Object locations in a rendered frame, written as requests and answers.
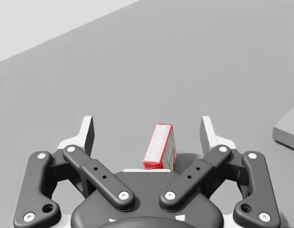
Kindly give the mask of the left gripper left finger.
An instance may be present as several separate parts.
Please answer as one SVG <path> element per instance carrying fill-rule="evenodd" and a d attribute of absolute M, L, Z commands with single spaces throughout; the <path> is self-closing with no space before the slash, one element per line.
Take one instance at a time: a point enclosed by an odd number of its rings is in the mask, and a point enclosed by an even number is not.
<path fill-rule="evenodd" d="M 14 228 L 99 228 L 82 225 L 91 216 L 77 212 L 64 215 L 52 199 L 57 183 L 69 180 L 88 198 L 99 193 L 117 211 L 129 211 L 135 206 L 135 195 L 100 161 L 91 158 L 95 132 L 92 116 L 83 118 L 78 135 L 59 143 L 54 153 L 33 153 L 27 163 L 13 219 Z"/>

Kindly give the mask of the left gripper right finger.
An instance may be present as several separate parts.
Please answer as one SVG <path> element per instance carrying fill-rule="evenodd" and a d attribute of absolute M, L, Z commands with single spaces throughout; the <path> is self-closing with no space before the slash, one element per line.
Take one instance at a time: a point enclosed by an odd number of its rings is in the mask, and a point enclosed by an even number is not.
<path fill-rule="evenodd" d="M 195 160 L 159 195 L 159 205 L 176 211 L 195 192 L 210 196 L 225 181 L 237 183 L 242 200 L 233 213 L 224 216 L 224 228 L 280 228 L 276 203 L 266 159 L 260 152 L 238 152 L 235 143 L 216 135 L 211 118 L 202 116 L 200 142 L 203 158 Z"/>

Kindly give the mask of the grey stand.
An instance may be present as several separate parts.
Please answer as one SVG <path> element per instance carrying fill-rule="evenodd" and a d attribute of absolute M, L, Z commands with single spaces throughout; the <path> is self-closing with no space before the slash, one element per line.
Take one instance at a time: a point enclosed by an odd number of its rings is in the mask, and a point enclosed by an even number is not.
<path fill-rule="evenodd" d="M 294 150 L 294 107 L 274 125 L 272 139 Z"/>

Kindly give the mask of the red and white carton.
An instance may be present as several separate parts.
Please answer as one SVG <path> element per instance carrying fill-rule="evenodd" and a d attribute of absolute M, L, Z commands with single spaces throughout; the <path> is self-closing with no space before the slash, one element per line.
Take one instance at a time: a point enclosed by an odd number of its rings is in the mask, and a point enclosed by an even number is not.
<path fill-rule="evenodd" d="M 157 123 L 143 159 L 144 169 L 169 169 L 174 171 L 175 162 L 176 145 L 173 125 Z"/>

